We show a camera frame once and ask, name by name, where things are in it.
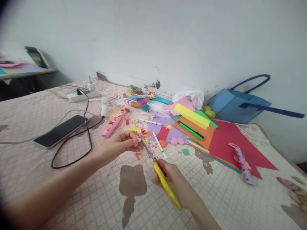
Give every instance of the plastic bag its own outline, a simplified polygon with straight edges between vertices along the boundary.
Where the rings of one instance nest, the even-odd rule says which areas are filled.
[[[201,110],[202,105],[204,104],[204,98],[205,98],[205,94],[204,92],[197,90],[197,91],[184,91],[184,92],[180,92],[180,93],[176,93],[173,96],[173,103],[179,101],[182,98],[188,98],[192,101],[193,103],[193,107],[196,110]]]

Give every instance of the green marker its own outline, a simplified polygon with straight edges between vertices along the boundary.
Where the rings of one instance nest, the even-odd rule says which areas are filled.
[[[187,126],[185,123],[182,123],[181,121],[178,121],[179,125],[183,127],[188,132],[192,133],[194,136],[196,136],[198,139],[203,140],[204,136],[196,132],[194,129],[191,129],[189,126]]]

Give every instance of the white power strip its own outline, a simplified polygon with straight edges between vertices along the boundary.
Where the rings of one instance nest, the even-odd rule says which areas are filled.
[[[96,96],[100,96],[100,92],[98,91],[94,91],[94,92],[90,92],[86,94],[89,98],[91,97],[96,97]],[[68,99],[70,100],[70,102],[77,102],[77,101],[81,101],[81,100],[85,100],[87,99],[87,96],[82,94],[82,95],[77,95],[77,93],[74,94],[67,94]]]

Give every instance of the blue bag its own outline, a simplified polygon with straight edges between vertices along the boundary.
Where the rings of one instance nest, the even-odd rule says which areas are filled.
[[[244,93],[234,90],[236,87],[259,77],[266,77],[266,79],[252,89]],[[262,74],[249,78],[231,89],[223,89],[209,104],[216,113],[216,118],[234,123],[247,124],[264,110],[290,117],[303,118],[305,116],[304,114],[271,108],[269,106],[272,103],[248,94],[250,91],[268,82],[270,78],[270,75]]]

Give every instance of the white marker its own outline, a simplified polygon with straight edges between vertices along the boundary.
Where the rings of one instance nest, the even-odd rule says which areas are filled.
[[[156,124],[156,125],[162,125],[161,123],[157,123],[157,122],[154,122],[154,121],[148,121],[148,120],[144,120],[144,119],[139,119],[141,121],[145,121],[145,122],[148,122],[148,123],[153,123],[153,124]]]
[[[154,132],[153,132],[153,136],[154,136],[154,138],[156,139],[156,142],[158,143],[158,146],[159,146],[159,148],[160,148],[160,150],[161,150],[161,152],[162,152],[164,158],[167,159],[167,157],[166,157],[166,155],[165,155],[165,153],[164,153],[164,150],[162,149],[162,147],[161,147],[161,145],[160,145],[160,143],[159,143],[159,141],[158,141],[158,139],[157,139],[157,136],[156,136],[156,134],[155,134]]]

